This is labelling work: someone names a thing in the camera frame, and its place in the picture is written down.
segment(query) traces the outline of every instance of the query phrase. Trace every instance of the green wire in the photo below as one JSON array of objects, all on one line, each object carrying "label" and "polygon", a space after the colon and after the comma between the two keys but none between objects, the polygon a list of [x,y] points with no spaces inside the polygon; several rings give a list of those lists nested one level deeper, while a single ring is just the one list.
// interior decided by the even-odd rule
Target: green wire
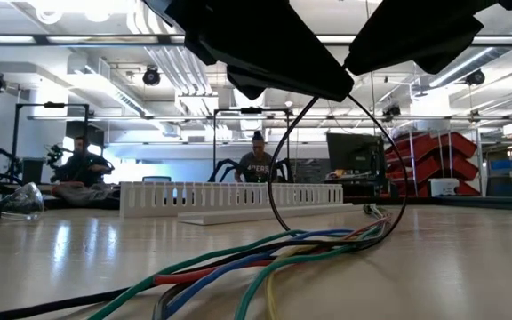
[{"label": "green wire", "polygon": [[[366,237],[368,237],[370,234],[378,232],[380,228],[371,228],[370,230],[366,231],[360,237],[358,240],[363,240]],[[320,261],[325,259],[333,258],[339,254],[344,253],[345,251],[348,251],[350,248],[352,248],[352,245],[345,245],[337,250],[333,250],[331,252],[317,254],[317,255],[309,255],[309,256],[297,256],[292,258],[286,258],[283,260],[280,260],[278,262],[273,262],[264,269],[259,272],[259,274],[256,276],[252,284],[248,287],[248,290],[244,293],[244,296],[242,297],[242,300],[240,301],[240,305],[238,305],[238,308],[235,312],[235,320],[244,320],[246,318],[246,312],[248,311],[248,305],[250,305],[250,301],[254,297],[254,294],[256,291],[258,291],[258,288],[262,285],[264,280],[267,276],[269,276],[272,272],[276,271],[277,269],[295,264],[295,263],[306,263],[306,262],[313,262],[313,261]]]},{"label": "green wire", "polygon": [[116,309],[120,308],[126,301],[128,301],[129,299],[134,297],[136,294],[149,288],[149,286],[154,282],[155,276],[157,276],[157,275],[170,275],[173,272],[179,271],[184,268],[188,268],[197,263],[201,263],[205,260],[218,258],[218,257],[229,255],[229,254],[235,254],[235,253],[243,252],[246,250],[251,250],[251,249],[254,249],[254,248],[261,246],[265,243],[272,242],[274,240],[283,238],[285,236],[295,236],[298,234],[304,234],[306,232],[307,231],[303,231],[303,230],[291,230],[291,231],[283,232],[283,233],[280,233],[277,235],[265,237],[265,238],[263,238],[259,241],[256,241],[255,243],[252,243],[252,244],[242,245],[242,246],[238,246],[236,248],[230,248],[230,249],[220,250],[220,251],[216,251],[216,252],[209,252],[209,253],[203,254],[201,256],[195,257],[193,259],[189,259],[189,260],[183,261],[181,263],[167,267],[167,268],[157,272],[156,274],[149,276],[148,278],[142,280],[138,284],[134,285],[132,288],[130,288],[127,291],[125,291],[124,293],[120,294],[117,298],[110,301],[110,303],[107,304],[104,308],[100,309],[98,312],[96,312],[91,317],[89,317],[88,320],[101,320],[101,319],[105,318],[106,316],[108,316],[109,314],[111,314],[112,312],[116,311]]}]

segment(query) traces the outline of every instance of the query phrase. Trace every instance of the blue wire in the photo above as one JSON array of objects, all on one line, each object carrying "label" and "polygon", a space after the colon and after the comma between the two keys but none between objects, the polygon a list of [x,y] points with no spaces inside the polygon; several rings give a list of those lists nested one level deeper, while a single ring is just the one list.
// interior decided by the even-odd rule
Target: blue wire
[{"label": "blue wire", "polygon": [[[321,231],[313,231],[313,232],[307,232],[305,234],[295,236],[290,240],[302,240],[309,238],[311,236],[330,236],[330,235],[348,235],[349,233],[353,232],[352,229],[333,229],[333,230],[321,230]],[[236,270],[239,268],[243,268],[246,265],[249,265],[253,262],[257,262],[260,260],[264,260],[267,257],[269,257],[272,253],[274,253],[276,250],[271,250],[269,252],[260,253],[260,254],[253,254],[251,256],[242,258],[240,260],[236,260],[233,262],[230,262],[224,266],[221,266],[217,269],[215,269],[213,272],[211,272],[209,275],[202,277],[201,279],[197,280],[193,285],[191,285],[189,288],[187,288],[186,291],[182,292],[179,296],[173,299],[172,303],[167,305],[167,317],[169,318],[175,312],[177,312],[179,309],[181,309],[187,301],[189,301],[195,294],[197,294],[199,291],[201,291],[205,286],[208,284],[214,282],[217,280],[220,276],[224,275],[225,273]]]}]

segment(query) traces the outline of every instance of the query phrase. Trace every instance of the person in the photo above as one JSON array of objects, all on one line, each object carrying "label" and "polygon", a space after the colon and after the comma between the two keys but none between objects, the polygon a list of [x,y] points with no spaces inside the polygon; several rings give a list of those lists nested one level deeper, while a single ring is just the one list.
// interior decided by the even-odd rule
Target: person
[{"label": "person", "polygon": [[59,168],[63,178],[60,180],[80,181],[90,187],[102,182],[102,176],[114,170],[108,164],[103,156],[94,155],[87,150],[84,152],[84,137],[76,137],[73,155]]},{"label": "person", "polygon": [[253,174],[243,174],[236,170],[236,182],[262,182],[268,178],[269,166],[272,163],[272,156],[264,151],[266,143],[260,131],[254,132],[252,136],[252,152],[245,154],[240,160],[240,165],[247,168]]}]

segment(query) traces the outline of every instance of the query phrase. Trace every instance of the chair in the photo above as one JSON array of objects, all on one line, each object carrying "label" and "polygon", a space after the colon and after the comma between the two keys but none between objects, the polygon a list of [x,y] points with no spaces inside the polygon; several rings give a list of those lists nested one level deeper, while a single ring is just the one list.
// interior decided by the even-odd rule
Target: chair
[{"label": "chair", "polygon": [[149,176],[141,178],[142,182],[171,182],[171,177]]}]

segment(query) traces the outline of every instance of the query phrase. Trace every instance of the red wire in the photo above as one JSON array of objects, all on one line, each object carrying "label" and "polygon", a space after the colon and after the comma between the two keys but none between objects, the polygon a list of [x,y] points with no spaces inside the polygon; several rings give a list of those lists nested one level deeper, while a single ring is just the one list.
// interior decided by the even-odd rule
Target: red wire
[{"label": "red wire", "polygon": [[[251,263],[251,264],[245,266],[245,268],[266,267],[267,265],[269,265],[272,262],[273,261],[270,261],[270,260],[257,261],[257,262],[254,262],[254,263]],[[154,285],[162,285],[162,284],[181,284],[181,283],[186,283],[186,282],[190,282],[190,281],[195,281],[204,276],[208,276],[209,274],[211,274],[211,272],[213,272],[217,268],[219,268],[219,267],[206,268],[203,270],[187,272],[187,273],[178,274],[178,275],[157,275],[155,277],[153,283],[154,283]]]}]

